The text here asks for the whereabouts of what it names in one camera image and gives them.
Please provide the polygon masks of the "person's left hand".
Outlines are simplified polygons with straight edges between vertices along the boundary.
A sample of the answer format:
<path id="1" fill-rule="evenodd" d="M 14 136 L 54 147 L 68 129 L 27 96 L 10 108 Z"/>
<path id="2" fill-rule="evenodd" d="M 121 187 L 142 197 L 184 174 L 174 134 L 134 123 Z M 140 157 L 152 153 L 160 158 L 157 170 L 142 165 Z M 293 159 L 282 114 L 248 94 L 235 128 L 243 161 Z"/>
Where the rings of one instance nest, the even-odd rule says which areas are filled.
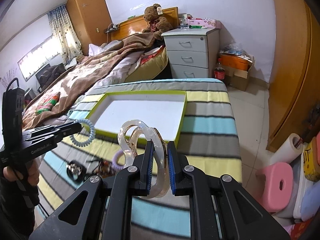
<path id="1" fill-rule="evenodd" d="M 5 179 L 10 182 L 18 181 L 23 179 L 23 174 L 13 170 L 11 167 L 5 167 L 3 169 L 3 175 Z M 39 165 L 36 160 L 28 165 L 28 183 L 31 186 L 37 186 L 40 180 Z"/>

